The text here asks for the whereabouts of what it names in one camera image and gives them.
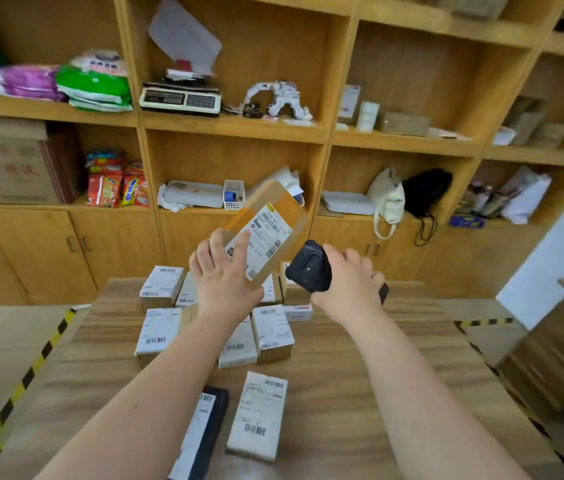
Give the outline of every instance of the person's left hand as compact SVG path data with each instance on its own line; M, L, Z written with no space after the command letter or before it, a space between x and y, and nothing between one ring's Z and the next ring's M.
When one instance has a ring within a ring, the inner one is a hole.
M250 231L239 235L233 257L223 245L223 230L200 242L188 264L197 288L198 316L226 323L234 330L264 298L264 289L246 284L246 250Z

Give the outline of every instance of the black bag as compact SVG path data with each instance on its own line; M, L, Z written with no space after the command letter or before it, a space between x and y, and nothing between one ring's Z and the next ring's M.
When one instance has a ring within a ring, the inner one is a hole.
M415 236L415 245L418 248L428 243L438 230L438 220L431 214L431 207L442 198L451 187L452 182L452 173L441 168L434 168L414 175L414 177L410 177L402 183L406 199L404 210L422 222L420 231ZM426 225L424 219L427 217L431 219L431 229L428 236L425 237Z

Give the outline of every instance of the barcode scanner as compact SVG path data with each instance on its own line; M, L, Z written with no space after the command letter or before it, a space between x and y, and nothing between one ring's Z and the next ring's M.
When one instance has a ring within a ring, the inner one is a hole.
M333 274L324 248L315 241L306 241L297 256L286 268L286 278L293 280L309 293L326 291L331 287ZM389 287L384 283L380 288L380 302L384 304Z

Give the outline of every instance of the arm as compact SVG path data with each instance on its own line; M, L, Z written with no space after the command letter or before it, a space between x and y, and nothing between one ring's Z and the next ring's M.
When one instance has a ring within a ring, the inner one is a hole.
M328 244L324 250L333 281L313 302L356 343L405 479L528 480L384 314L378 295L384 275L374 273L369 258Z
M198 295L191 326L98 412L37 476L38 480L165 479L199 395L230 335L263 297L246 286L248 233L232 260L222 230L190 258Z

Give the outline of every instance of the white robot toy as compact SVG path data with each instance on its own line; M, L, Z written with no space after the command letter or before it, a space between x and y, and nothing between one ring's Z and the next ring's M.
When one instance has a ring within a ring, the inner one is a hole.
M270 116L277 116L280 110L286 105L290 105L293 109L293 115L298 120L310 121L313 115L309 111L309 107L300 105L300 91L293 82L286 80L276 80L275 82L258 82L255 86L246 92L244 105L250 103L250 99L260 91L273 91L275 99L268 105L268 113Z

